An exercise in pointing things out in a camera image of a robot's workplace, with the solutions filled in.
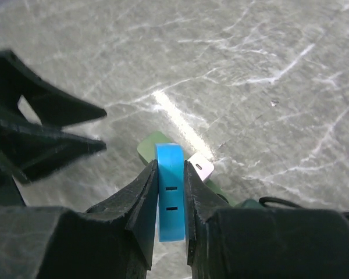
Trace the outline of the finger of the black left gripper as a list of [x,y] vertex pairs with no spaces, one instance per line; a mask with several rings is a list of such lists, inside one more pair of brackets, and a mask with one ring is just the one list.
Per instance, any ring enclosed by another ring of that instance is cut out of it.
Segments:
[[0,110],[0,169],[20,183],[40,180],[105,149],[103,141],[33,124]]
[[107,115],[103,108],[78,99],[43,80],[10,49],[0,51],[0,106],[23,116],[18,101],[24,97],[41,123],[66,127]]

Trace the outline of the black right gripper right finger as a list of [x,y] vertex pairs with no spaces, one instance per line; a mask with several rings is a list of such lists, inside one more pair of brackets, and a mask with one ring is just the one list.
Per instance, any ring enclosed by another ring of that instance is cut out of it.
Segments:
[[193,278],[349,278],[349,221],[320,209],[233,207],[184,164]]

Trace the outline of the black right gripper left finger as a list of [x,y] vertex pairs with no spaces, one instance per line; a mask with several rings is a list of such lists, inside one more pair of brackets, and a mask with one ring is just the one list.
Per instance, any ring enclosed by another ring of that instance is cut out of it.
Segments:
[[152,267],[158,162],[85,212],[0,206],[0,278],[145,278]]

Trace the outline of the white plug adapter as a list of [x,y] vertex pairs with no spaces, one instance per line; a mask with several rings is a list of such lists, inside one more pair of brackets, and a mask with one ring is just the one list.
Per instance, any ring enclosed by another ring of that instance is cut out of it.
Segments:
[[188,161],[193,165],[203,183],[206,183],[209,180],[211,174],[215,170],[212,162],[210,162],[202,153],[197,152],[193,154]]

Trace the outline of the green power strip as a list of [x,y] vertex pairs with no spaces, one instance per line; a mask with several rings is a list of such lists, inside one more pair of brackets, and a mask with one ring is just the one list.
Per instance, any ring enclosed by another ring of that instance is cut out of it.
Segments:
[[[168,138],[165,134],[163,134],[160,131],[154,131],[151,134],[149,134],[146,138],[144,138],[137,146],[137,152],[143,164],[146,166],[150,161],[155,159],[156,144],[166,143],[173,143],[173,140],[171,138]],[[237,205],[237,202],[230,195],[223,192],[221,187],[219,187],[210,178],[207,179],[204,183],[209,189],[211,189],[214,193],[219,195],[228,204],[232,206]]]

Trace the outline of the blue plug adapter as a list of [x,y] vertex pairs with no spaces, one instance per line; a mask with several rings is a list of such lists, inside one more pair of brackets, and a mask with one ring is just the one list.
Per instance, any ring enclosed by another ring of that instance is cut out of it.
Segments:
[[155,145],[158,161],[159,240],[182,241],[185,238],[184,155],[180,145]]

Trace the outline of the dark green cube adapter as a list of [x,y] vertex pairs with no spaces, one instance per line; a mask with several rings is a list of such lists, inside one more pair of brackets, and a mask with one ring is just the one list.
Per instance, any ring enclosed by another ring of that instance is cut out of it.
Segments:
[[235,207],[243,209],[264,209],[264,206],[254,199],[246,199],[243,202],[236,204]]

